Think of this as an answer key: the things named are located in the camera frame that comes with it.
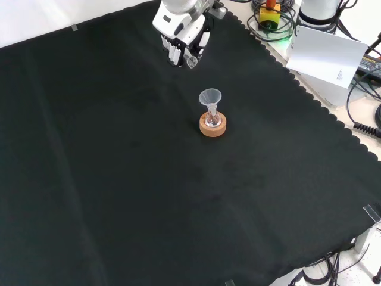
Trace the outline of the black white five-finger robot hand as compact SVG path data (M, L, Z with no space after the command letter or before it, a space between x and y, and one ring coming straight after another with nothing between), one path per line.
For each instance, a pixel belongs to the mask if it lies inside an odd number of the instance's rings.
M211 1L161 1L152 24L173 66L192 69L200 61L210 38L211 7Z

